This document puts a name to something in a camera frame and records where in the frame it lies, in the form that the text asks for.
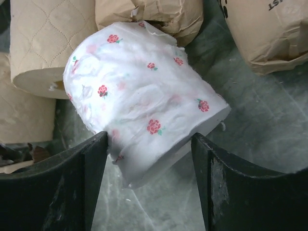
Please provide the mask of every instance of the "toilet paper roll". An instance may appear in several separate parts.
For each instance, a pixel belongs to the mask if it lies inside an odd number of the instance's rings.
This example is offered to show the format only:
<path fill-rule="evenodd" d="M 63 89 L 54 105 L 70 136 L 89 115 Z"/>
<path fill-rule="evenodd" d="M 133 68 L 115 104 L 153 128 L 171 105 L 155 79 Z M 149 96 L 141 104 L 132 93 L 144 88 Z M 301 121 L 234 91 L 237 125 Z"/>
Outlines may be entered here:
<path fill-rule="evenodd" d="M 52 140 L 56 100 L 17 89 L 10 74 L 9 55 L 0 53 L 0 143 Z"/>
<path fill-rule="evenodd" d="M 67 99 L 62 80 L 67 60 L 97 31 L 95 0 L 11 2 L 11 80 L 37 96 Z"/>
<path fill-rule="evenodd" d="M 65 90 L 108 151 L 124 187 L 159 176 L 206 136 L 230 106 L 188 64 L 177 41 L 146 21 L 113 23 L 85 39 L 64 72 Z"/>

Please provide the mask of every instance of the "quilted paper texture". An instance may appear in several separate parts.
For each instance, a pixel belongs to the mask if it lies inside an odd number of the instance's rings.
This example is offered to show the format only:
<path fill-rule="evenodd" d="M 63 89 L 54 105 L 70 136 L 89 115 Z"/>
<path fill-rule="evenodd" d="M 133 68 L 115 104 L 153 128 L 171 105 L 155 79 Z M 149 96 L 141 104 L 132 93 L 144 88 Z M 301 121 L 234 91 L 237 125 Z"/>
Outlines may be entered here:
<path fill-rule="evenodd" d="M 52 140 L 55 103 L 15 88 L 8 54 L 0 53 L 0 143 Z"/>
<path fill-rule="evenodd" d="M 94 0 L 11 1 L 11 78 L 65 67 L 73 50 L 97 31 Z"/>

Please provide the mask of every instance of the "paper towel roll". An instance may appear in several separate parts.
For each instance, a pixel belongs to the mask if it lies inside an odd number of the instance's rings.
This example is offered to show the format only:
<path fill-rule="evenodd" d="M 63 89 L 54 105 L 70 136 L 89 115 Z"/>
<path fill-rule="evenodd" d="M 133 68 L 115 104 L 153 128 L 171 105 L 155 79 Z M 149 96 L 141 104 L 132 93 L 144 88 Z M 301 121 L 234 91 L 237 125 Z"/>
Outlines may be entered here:
<path fill-rule="evenodd" d="M 55 103 L 17 89 L 8 54 L 0 53 L 0 143 L 52 140 Z"/>
<path fill-rule="evenodd" d="M 14 85 L 37 96 L 67 99 L 59 83 L 73 50 L 97 31 L 95 0 L 14 0 L 11 16 Z"/>

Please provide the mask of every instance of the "kraft paper wrapping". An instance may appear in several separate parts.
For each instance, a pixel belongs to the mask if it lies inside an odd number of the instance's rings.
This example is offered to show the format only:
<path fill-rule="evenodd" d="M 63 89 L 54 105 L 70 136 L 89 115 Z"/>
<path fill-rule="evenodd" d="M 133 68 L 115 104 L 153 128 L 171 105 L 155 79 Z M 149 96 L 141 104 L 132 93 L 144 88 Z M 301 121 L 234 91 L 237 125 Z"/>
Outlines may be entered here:
<path fill-rule="evenodd" d="M 199 33 L 203 0 L 95 0 L 99 30 L 115 22 L 149 21 L 186 46 Z"/>
<path fill-rule="evenodd" d="M 219 0 L 234 41 L 258 75 L 308 61 L 308 0 Z"/>
<path fill-rule="evenodd" d="M 10 74 L 9 55 L 0 53 L 0 143 L 52 140 L 56 100 L 17 89 Z"/>
<path fill-rule="evenodd" d="M 63 72 L 73 50 L 97 31 L 95 0 L 12 0 L 11 80 L 37 96 L 67 99 Z"/>

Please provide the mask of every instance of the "concrete floor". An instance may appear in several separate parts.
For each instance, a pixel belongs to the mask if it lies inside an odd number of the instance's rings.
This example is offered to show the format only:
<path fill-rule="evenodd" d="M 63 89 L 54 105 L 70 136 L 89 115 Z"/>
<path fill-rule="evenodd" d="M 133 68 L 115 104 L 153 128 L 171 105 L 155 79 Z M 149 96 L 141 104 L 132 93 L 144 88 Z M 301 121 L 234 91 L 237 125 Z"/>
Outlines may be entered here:
<path fill-rule="evenodd" d="M 8 50 L 9 32 L 0 36 Z M 207 1 L 205 27 L 186 49 L 190 64 L 232 107 L 208 138 L 263 167 L 292 172 L 308 166 L 308 63 L 258 77 L 241 58 L 216 0 Z M 65 148 L 92 136 L 70 101 L 58 101 L 55 133 Z M 164 177 L 138 190 L 122 189 L 119 170 L 108 161 L 93 231 L 203 231 L 191 154 Z"/>

